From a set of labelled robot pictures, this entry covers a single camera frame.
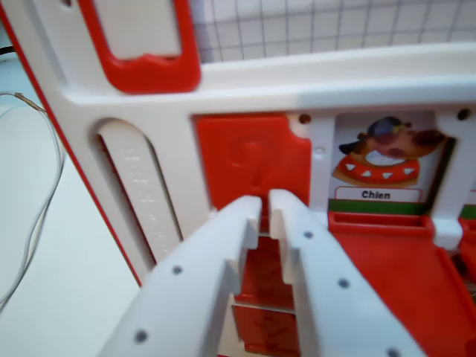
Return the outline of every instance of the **screw hole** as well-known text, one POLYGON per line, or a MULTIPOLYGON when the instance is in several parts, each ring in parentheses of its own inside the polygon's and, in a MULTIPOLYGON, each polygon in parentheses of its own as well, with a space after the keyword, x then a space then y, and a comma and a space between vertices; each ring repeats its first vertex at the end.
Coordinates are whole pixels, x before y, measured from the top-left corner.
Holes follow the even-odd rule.
POLYGON ((299 122, 301 124, 309 124, 311 122, 311 116, 309 114, 301 114, 299 116, 299 122))
POLYGON ((145 332, 143 329, 140 329, 135 333, 134 341, 136 344, 141 344, 147 340, 147 337, 147 332, 145 332))
POLYGON ((471 116, 471 110, 469 109, 461 109, 457 114, 458 120, 466 120, 470 116, 471 116))
POLYGON ((182 269, 181 266, 174 266, 174 267, 172 268, 172 273, 174 273, 175 275, 179 275, 179 274, 181 274, 183 271, 184 271, 184 269, 182 269))
POLYGON ((400 357, 400 352, 396 348, 389 348, 387 350, 388 357, 400 357))
POLYGON ((350 286, 349 281, 344 278, 339 279, 338 284, 342 289, 347 289, 350 286))

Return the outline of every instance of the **dark brown dot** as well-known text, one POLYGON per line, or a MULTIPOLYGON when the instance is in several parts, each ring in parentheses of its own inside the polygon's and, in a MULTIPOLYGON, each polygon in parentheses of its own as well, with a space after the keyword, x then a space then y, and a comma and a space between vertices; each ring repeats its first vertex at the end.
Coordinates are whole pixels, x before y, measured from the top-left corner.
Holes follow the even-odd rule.
POLYGON ((457 118, 458 120, 466 120, 469 118, 470 115, 471 115, 471 110, 461 109, 457 114, 457 118))
POLYGON ((311 122, 311 116, 309 114, 301 114, 299 116, 299 122, 301 124, 309 124, 311 122))

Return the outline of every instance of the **red plastic tray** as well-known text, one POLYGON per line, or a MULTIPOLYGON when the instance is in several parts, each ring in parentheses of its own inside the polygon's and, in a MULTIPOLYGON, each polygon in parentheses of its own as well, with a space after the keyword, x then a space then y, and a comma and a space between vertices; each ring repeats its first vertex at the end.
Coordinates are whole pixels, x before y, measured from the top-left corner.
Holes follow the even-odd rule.
POLYGON ((429 356, 476 356, 475 305, 430 219, 329 213, 329 229, 429 356))

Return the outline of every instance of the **grid paper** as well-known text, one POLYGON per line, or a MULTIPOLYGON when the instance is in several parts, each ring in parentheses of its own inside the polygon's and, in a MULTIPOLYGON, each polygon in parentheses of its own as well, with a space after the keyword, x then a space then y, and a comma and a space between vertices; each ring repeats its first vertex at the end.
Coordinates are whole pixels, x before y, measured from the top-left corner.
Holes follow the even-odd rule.
POLYGON ((189 0, 202 62, 476 41, 476 0, 189 0))

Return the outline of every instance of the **dog illustration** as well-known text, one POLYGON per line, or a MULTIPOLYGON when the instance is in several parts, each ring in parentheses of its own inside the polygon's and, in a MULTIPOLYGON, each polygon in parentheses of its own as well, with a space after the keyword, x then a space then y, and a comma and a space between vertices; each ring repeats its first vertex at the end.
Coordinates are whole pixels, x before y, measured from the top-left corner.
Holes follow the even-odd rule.
POLYGON ((355 186, 408 187, 418 181, 418 158, 433 152, 445 136, 438 130, 412 130, 411 123, 385 117, 357 139, 339 146, 346 156, 335 168, 335 178, 355 186))

